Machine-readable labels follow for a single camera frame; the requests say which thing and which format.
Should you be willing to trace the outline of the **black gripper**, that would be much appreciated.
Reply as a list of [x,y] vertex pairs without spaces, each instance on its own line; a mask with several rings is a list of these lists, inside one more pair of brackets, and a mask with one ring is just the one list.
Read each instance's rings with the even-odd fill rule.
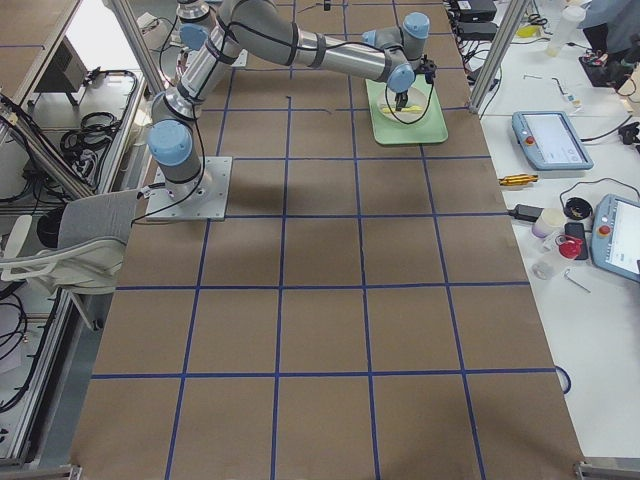
[[408,103],[408,92],[399,92],[395,94],[395,111],[402,112],[406,109]]

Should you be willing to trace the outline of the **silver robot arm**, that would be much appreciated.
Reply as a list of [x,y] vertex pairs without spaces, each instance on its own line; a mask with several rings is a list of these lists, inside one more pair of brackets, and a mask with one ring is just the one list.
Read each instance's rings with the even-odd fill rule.
[[199,48],[178,82],[154,100],[147,139],[171,204],[204,189],[204,160],[194,145],[199,111],[242,51],[277,65],[301,64],[382,83],[395,95],[390,108],[396,112],[406,107],[409,90],[427,65],[423,51],[430,19],[421,12],[352,42],[301,29],[272,1],[224,1],[214,14],[201,1],[184,1],[179,10],[197,31]]

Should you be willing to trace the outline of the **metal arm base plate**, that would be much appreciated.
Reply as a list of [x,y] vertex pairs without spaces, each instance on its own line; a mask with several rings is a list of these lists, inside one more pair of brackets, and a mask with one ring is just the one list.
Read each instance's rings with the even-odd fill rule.
[[156,169],[155,183],[162,183],[149,194],[145,218],[152,222],[214,220],[224,221],[227,210],[232,158],[206,156],[204,176],[175,184]]

